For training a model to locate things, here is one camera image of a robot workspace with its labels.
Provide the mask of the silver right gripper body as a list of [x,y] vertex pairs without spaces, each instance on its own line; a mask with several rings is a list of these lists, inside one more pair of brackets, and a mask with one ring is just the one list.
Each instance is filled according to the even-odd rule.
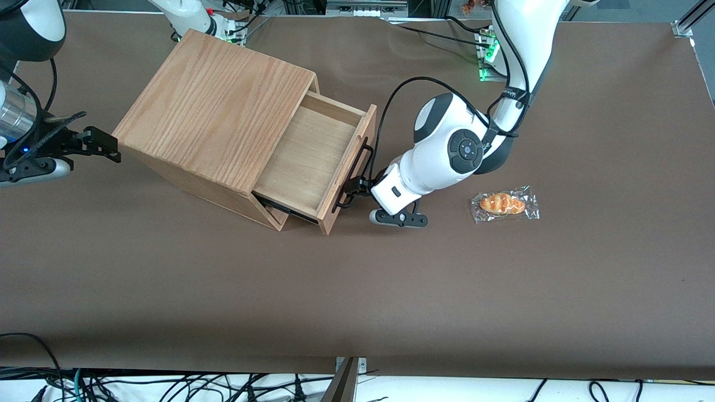
[[23,138],[36,121],[36,102],[7,82],[1,82],[1,149]]

